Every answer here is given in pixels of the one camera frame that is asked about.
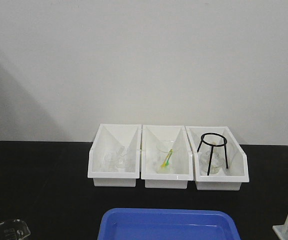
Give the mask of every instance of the white storage bin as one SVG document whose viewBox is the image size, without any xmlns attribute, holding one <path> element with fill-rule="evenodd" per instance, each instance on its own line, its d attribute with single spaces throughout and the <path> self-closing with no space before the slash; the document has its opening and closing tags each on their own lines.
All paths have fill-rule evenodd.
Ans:
<svg viewBox="0 0 288 240">
<path fill-rule="evenodd" d="M 134 187 L 139 178 L 140 124 L 100 124 L 89 152 L 88 177 L 98 187 Z"/>
<path fill-rule="evenodd" d="M 143 125 L 141 166 L 146 188 L 186 189 L 193 180 L 193 163 L 185 127 Z"/>
<path fill-rule="evenodd" d="M 204 127 L 204 126 L 186 126 L 188 138 L 193 150 L 194 156 L 194 177 L 198 190 L 231 190 L 238 191 L 241 183 L 249 182 L 247 157 L 242 148 L 237 143 L 233 134 L 226 126 Z M 227 159 L 228 168 L 224 164 L 218 173 L 207 175 L 204 163 L 201 162 L 202 154 L 209 151 L 210 146 L 202 143 L 199 152 L 198 146 L 201 142 L 201 136 L 204 133 L 216 133 L 227 139 Z M 208 140 L 215 144 L 223 144 L 220 137 L 208 135 Z M 214 147 L 219 156 L 225 158 L 224 147 Z"/>
</svg>

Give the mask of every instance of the black countertop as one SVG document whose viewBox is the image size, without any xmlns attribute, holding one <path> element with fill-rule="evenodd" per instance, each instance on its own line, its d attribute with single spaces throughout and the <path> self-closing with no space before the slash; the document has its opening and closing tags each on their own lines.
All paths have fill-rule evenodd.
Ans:
<svg viewBox="0 0 288 240">
<path fill-rule="evenodd" d="M 218 210 L 242 240 L 276 240 L 288 213 L 288 146 L 242 145 L 249 183 L 240 191 L 94 187 L 87 178 L 89 142 L 0 141 L 0 222 L 23 219 L 32 240 L 97 238 L 112 208 Z"/>
</svg>

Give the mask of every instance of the glass beaker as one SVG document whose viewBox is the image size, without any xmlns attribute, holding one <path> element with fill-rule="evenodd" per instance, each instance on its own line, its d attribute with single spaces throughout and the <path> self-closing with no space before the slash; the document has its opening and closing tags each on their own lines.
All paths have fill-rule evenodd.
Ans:
<svg viewBox="0 0 288 240">
<path fill-rule="evenodd" d="M 118 172 L 116 168 L 116 154 L 114 152 L 108 152 L 104 156 L 103 172 Z"/>
<path fill-rule="evenodd" d="M 157 144 L 158 161 L 156 164 L 156 172 L 158 174 L 173 174 L 174 170 L 174 154 L 178 150 L 174 147 L 175 141 L 160 141 Z"/>
<path fill-rule="evenodd" d="M 129 153 L 129 149 L 121 146 L 116 152 L 116 167 L 119 172 L 125 172 L 127 168 L 127 154 Z"/>
<path fill-rule="evenodd" d="M 202 153 L 201 156 L 200 156 L 200 161 L 202 163 L 202 170 L 205 171 L 205 172 L 208 171 L 209 158 L 210 158 L 210 150 L 208 150 L 207 152 Z M 219 170 L 224 165 L 224 163 L 225 163 L 225 159 L 218 154 L 217 148 L 214 147 L 209 173 L 210 174 L 218 173 Z"/>
<path fill-rule="evenodd" d="M 0 240 L 23 240 L 30 235 L 27 224 L 20 219 L 10 219 L 0 223 Z"/>
</svg>

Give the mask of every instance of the metal ring stand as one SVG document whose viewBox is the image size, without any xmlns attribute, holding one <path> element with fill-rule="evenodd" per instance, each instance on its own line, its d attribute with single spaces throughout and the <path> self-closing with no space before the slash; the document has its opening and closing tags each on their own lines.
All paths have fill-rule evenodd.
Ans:
<svg viewBox="0 0 288 240">
<path fill-rule="evenodd" d="M 209 143 L 209 142 L 206 142 L 206 141 L 204 140 L 204 137 L 205 137 L 206 135 L 216 135 L 216 136 L 219 136 L 219 137 L 221 137 L 221 138 L 223 139 L 224 143 L 223 143 L 223 144 L 211 144 L 211 143 Z M 227 150 L 226 150 L 227 139 L 226 139 L 223 135 L 218 134 L 218 133 L 214 133 L 214 132 L 204 133 L 204 134 L 200 137 L 200 143 L 199 143 L 197 152 L 199 152 L 199 149 L 200 149 L 200 146 L 202 145 L 202 143 L 205 143 L 206 145 L 211 146 L 211 148 L 210 148 L 210 156 L 209 156 L 209 164 L 208 164 L 208 170 L 207 170 L 207 176 L 209 176 L 209 172 L 210 172 L 210 165 L 211 165 L 211 162 L 212 162 L 212 156 L 213 156 L 213 149 L 214 149 L 214 147 L 224 147 L 226 168 L 228 168 Z"/>
</svg>

